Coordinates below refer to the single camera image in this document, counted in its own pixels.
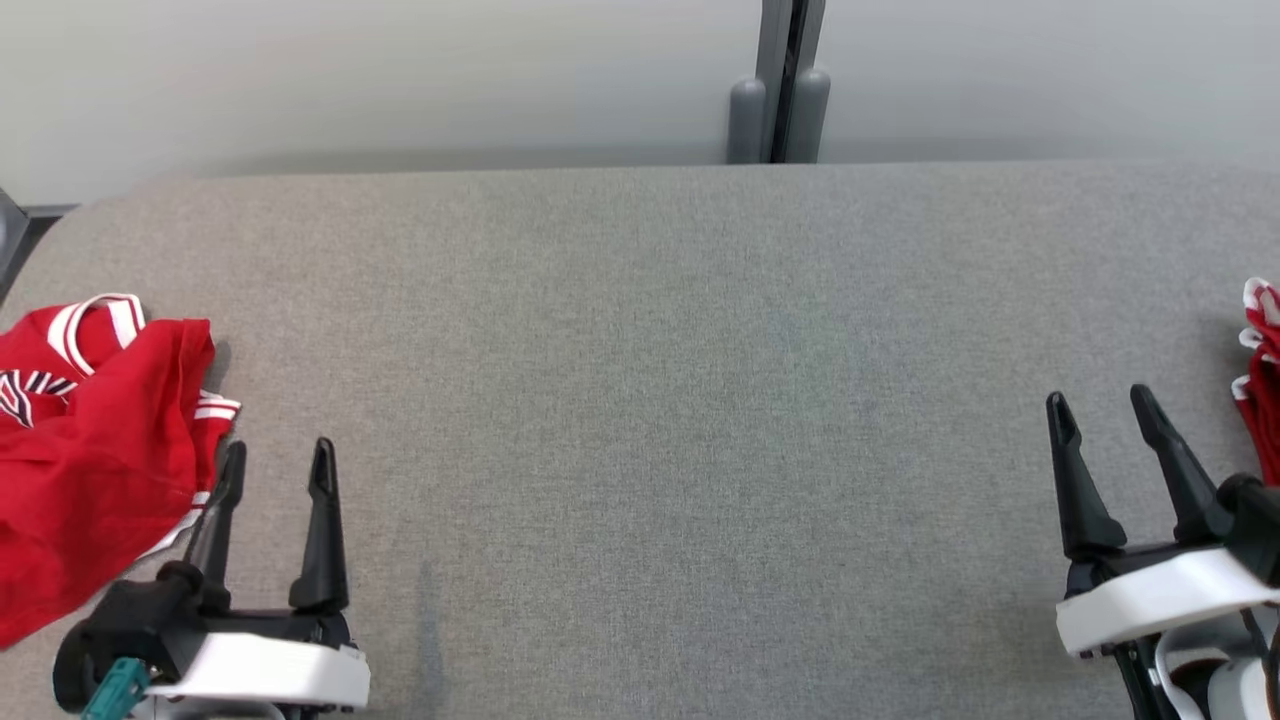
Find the red cloth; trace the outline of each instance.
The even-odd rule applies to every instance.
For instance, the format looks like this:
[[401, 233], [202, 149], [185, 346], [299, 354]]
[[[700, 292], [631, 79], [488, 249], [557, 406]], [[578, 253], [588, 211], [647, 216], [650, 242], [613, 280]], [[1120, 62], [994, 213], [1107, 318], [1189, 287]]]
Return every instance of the red cloth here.
[[1262, 480], [1280, 486], [1280, 292], [1262, 278], [1244, 283], [1248, 328], [1240, 345], [1253, 350], [1249, 374], [1231, 383], [1231, 395], [1258, 451]]
[[0, 334], [0, 648], [88, 601], [195, 521], [239, 404], [200, 388], [209, 320], [132, 295]]

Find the red jersey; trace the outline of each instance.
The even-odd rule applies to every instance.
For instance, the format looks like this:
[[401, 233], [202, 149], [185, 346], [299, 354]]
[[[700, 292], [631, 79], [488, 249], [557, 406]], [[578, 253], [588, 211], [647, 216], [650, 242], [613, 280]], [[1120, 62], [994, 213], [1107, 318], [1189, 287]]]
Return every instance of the red jersey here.
[[195, 523], [239, 404], [201, 389], [209, 320], [132, 295], [0, 334], [0, 648], [76, 610]]

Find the jersey logo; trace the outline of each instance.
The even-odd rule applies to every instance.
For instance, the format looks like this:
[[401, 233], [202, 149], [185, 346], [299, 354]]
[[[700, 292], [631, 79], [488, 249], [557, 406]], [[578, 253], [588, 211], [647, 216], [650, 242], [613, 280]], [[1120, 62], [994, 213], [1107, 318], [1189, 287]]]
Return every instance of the jersey logo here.
[[31, 420], [31, 401], [22, 389], [19, 377], [18, 370], [0, 374], [0, 411], [18, 420], [22, 427], [29, 428], [35, 424]]

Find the folded red garment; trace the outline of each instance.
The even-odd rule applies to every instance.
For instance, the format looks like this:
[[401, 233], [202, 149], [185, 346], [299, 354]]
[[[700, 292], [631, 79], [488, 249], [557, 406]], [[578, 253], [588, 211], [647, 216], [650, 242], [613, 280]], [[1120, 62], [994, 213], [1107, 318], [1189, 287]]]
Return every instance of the folded red garment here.
[[1249, 327], [1240, 345], [1253, 351], [1249, 374], [1231, 383], [1231, 395], [1253, 437], [1262, 480], [1280, 486], [1280, 292], [1262, 278], [1244, 283]]
[[0, 334], [0, 648], [88, 601], [195, 523], [239, 404], [200, 384], [209, 320], [132, 295]]

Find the white plastic part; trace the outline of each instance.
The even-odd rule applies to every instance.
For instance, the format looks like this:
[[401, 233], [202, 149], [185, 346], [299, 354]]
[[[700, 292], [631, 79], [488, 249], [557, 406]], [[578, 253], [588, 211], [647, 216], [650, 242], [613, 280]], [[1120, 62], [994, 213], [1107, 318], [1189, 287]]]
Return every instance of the white plastic part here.
[[1280, 602], [1226, 548], [1179, 555], [1057, 603], [1057, 634], [1075, 655], [1265, 602]]
[[369, 705], [369, 664], [351, 647], [211, 633], [182, 682], [147, 694], [360, 708]]
[[1270, 720], [1262, 660], [1238, 660], [1219, 667], [1208, 682], [1213, 720]]

